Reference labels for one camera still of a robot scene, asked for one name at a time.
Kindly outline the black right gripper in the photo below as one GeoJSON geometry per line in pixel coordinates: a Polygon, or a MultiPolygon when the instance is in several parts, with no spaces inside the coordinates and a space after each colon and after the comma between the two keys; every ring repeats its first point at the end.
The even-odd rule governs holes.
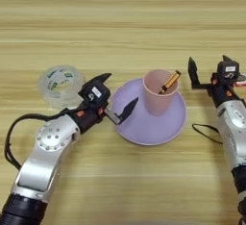
{"type": "MultiPolygon", "coordinates": [[[[235,63],[230,57],[223,55],[223,62],[235,63]]],[[[245,101],[241,99],[235,92],[231,84],[222,84],[216,74],[212,74],[210,82],[201,84],[197,75],[197,66],[192,58],[188,60],[188,74],[193,89],[205,89],[209,97],[212,99],[216,108],[228,101],[241,101],[246,105],[245,101]]]]}

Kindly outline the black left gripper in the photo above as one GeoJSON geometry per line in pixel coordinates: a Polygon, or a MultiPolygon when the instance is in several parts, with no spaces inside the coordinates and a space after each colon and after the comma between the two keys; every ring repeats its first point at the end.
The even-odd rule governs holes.
{"type": "MultiPolygon", "coordinates": [[[[98,75],[84,84],[84,89],[90,89],[93,86],[98,88],[105,88],[104,83],[111,76],[110,73],[103,73],[98,75]]],[[[69,111],[67,114],[74,120],[77,124],[80,132],[84,134],[88,131],[93,125],[100,123],[103,118],[108,117],[115,125],[123,123],[133,112],[135,105],[138,102],[138,98],[132,100],[124,109],[123,112],[117,116],[113,113],[108,107],[101,107],[99,109],[78,109],[69,111]]]]}

